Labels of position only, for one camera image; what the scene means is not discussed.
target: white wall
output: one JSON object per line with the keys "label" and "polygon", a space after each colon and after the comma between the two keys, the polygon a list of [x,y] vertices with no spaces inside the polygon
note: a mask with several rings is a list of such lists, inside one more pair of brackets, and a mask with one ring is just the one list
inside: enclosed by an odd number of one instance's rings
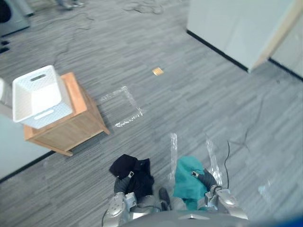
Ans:
{"label": "white wall", "polygon": [[303,14],[271,58],[303,78]]}
{"label": "white wall", "polygon": [[295,0],[191,0],[187,29],[251,69]]}
{"label": "white wall", "polygon": [[24,141],[23,126],[0,114],[0,179],[49,152]]}

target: wooden nightstand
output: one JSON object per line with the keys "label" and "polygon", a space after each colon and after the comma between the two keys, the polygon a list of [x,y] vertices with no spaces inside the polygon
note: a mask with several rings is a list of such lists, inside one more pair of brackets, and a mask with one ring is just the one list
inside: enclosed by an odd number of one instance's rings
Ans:
{"label": "wooden nightstand", "polygon": [[78,84],[72,72],[61,76],[70,95],[73,113],[43,128],[24,126],[25,140],[72,156],[69,150],[83,143],[106,128],[96,103]]}

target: shoe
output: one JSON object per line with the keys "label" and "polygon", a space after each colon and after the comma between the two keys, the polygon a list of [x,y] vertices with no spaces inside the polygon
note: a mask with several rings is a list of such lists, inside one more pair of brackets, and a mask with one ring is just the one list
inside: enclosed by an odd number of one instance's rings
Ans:
{"label": "shoe", "polygon": [[84,3],[80,2],[80,1],[73,1],[73,5],[74,7],[83,7]]}
{"label": "shoe", "polygon": [[3,46],[5,46],[5,45],[9,44],[9,41],[6,41],[6,40],[1,41],[1,44],[2,44]]}
{"label": "shoe", "polygon": [[162,211],[171,210],[169,194],[165,188],[159,189],[159,200],[161,203]]}
{"label": "shoe", "polygon": [[6,51],[9,51],[9,48],[3,47],[3,48],[0,49],[0,53],[4,53]]}

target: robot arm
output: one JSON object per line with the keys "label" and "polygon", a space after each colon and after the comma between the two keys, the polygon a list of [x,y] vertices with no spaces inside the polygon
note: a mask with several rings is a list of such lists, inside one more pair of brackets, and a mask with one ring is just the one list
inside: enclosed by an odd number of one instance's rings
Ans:
{"label": "robot arm", "polygon": [[205,203],[208,207],[214,207],[220,213],[226,213],[234,217],[248,219],[244,211],[239,207],[235,197],[227,188],[218,186],[214,177],[204,169],[204,175],[193,171],[192,176],[196,177],[207,188]]}
{"label": "robot arm", "polygon": [[102,218],[103,227],[118,227],[129,221],[130,208],[137,203],[133,192],[125,195],[133,175],[134,173],[131,171],[122,180],[116,179],[114,186],[115,196],[110,200],[109,207]]}

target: teal cloth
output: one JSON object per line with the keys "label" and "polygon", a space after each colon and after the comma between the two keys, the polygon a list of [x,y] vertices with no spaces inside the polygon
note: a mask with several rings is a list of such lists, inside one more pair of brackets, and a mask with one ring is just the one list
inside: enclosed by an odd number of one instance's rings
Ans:
{"label": "teal cloth", "polygon": [[192,156],[178,159],[173,196],[183,199],[188,210],[197,210],[197,202],[204,197],[206,187],[191,172],[204,175],[202,164]]}

